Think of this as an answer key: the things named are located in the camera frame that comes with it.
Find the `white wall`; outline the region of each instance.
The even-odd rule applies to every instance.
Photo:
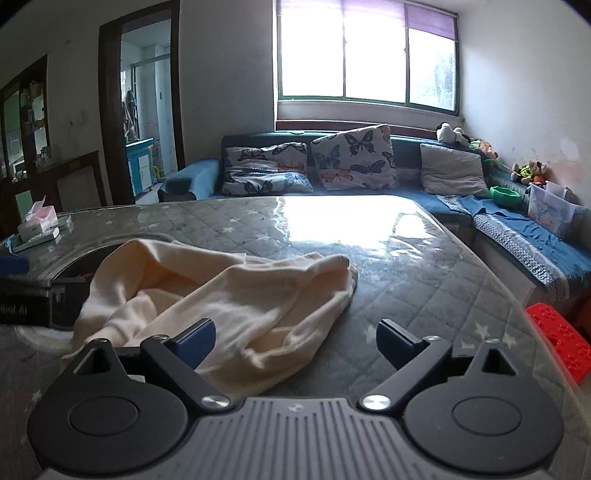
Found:
[[[182,0],[185,161],[220,156],[225,134],[273,131],[273,0]]]
[[[281,100],[278,105],[277,118],[279,120],[376,122],[430,130],[435,130],[442,122],[449,123],[453,128],[464,126],[463,118],[445,113],[379,103],[340,100]]]
[[[153,59],[156,45],[144,47],[141,50],[142,60]],[[154,62],[136,67],[136,84],[138,85],[138,123],[139,137],[142,140],[160,139],[158,128],[158,110],[156,106],[156,66]]]
[[[48,54],[47,114],[58,158],[99,151],[99,27],[157,0],[32,0],[0,30],[0,86]],[[187,163],[221,137],[274,128],[273,0],[181,0],[180,96]]]
[[[142,51],[137,45],[121,42],[121,71],[125,72],[125,92],[132,89],[131,85],[131,64],[142,59]]]
[[[158,55],[169,53],[162,49]],[[156,72],[156,108],[158,111],[158,129],[160,131],[160,157],[163,175],[177,170],[174,152],[173,104],[170,87],[170,60],[160,60],[154,64]]]
[[[591,26],[562,0],[490,0],[460,16],[460,40],[468,132],[591,206]]]

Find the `blue cabinet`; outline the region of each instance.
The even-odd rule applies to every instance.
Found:
[[[152,163],[153,138],[140,140],[125,146],[127,150],[127,164],[129,166],[129,177],[131,186],[134,189],[134,196],[149,189],[154,183],[154,169]]]

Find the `panda stuffed toy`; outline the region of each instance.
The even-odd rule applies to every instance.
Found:
[[[452,129],[450,124],[443,123],[437,127],[437,141],[448,145],[460,144],[462,147],[470,146],[468,137],[461,128]]]

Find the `window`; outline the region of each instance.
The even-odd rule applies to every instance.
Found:
[[[280,99],[453,113],[455,17],[391,0],[280,0]]]

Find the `gray pillow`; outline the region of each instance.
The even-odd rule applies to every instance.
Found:
[[[425,192],[437,195],[488,197],[480,155],[421,144],[421,181]]]

